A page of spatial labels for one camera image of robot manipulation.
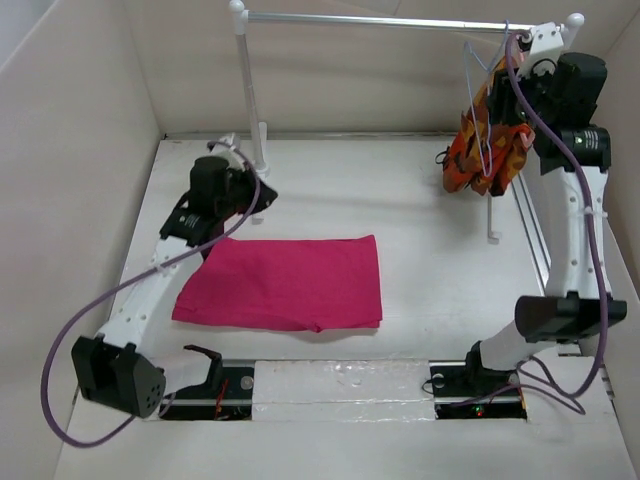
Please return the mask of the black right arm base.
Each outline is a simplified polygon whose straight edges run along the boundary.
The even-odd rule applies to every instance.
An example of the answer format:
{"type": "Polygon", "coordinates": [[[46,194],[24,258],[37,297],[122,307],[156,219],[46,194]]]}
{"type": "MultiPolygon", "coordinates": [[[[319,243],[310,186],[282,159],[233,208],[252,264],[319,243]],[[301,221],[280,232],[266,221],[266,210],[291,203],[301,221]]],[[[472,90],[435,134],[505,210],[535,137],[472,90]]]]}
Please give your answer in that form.
{"type": "Polygon", "coordinates": [[[514,370],[485,368],[474,346],[464,360],[432,360],[422,390],[437,420],[520,419],[527,413],[514,370]]]}

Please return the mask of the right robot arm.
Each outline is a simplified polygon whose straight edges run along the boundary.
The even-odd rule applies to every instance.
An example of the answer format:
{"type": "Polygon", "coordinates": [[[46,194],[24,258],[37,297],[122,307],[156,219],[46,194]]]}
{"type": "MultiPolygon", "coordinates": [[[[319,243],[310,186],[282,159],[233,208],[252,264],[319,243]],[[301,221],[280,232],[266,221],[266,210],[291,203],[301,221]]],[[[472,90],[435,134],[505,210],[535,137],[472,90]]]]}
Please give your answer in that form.
{"type": "Polygon", "coordinates": [[[489,100],[491,114],[535,127],[534,150],[551,206],[550,267],[544,293],[522,296],[513,321],[477,342],[462,369],[473,393],[494,387],[498,372],[512,371],[555,344],[597,337],[601,364],[608,329],[621,322],[627,304],[614,298],[604,263],[603,196],[611,167],[608,131],[592,124],[607,79],[599,57],[569,52],[551,62],[551,72],[506,66],[489,100]]]}

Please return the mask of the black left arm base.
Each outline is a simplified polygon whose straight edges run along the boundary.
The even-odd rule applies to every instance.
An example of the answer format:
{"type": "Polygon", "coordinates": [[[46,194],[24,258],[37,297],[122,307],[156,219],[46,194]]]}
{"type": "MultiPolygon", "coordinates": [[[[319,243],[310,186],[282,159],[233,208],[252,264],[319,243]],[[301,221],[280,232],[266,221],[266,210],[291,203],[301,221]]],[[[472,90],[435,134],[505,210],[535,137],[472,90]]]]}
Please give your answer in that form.
{"type": "Polygon", "coordinates": [[[167,421],[245,421],[252,419],[255,365],[252,360],[224,360],[219,352],[187,345],[186,352],[207,366],[207,375],[166,393],[158,417],[167,421]]]}

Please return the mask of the pink trousers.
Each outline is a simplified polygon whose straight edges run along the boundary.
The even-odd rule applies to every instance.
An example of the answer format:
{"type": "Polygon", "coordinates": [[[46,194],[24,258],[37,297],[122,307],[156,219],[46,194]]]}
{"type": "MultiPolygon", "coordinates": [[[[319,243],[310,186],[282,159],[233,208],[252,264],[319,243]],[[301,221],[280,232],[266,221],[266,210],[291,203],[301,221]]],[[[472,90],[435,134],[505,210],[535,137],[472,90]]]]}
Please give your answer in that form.
{"type": "Polygon", "coordinates": [[[188,279],[171,317],[278,332],[376,329],[383,319],[376,240],[225,239],[188,279]]]}

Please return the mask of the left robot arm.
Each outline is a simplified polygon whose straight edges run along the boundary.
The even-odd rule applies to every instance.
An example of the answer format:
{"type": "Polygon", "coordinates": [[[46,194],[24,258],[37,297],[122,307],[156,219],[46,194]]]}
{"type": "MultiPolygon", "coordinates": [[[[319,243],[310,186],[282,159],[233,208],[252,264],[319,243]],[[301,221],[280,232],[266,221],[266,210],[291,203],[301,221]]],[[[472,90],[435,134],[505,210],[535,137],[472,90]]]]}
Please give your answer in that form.
{"type": "Polygon", "coordinates": [[[230,151],[195,160],[189,188],[160,229],[147,278],[135,282],[121,308],[92,338],[71,349],[82,396],[139,418],[183,389],[212,396],[222,387],[219,353],[186,345],[159,356],[152,346],[171,321],[178,295],[224,237],[224,224],[268,208],[276,192],[230,151]]]}

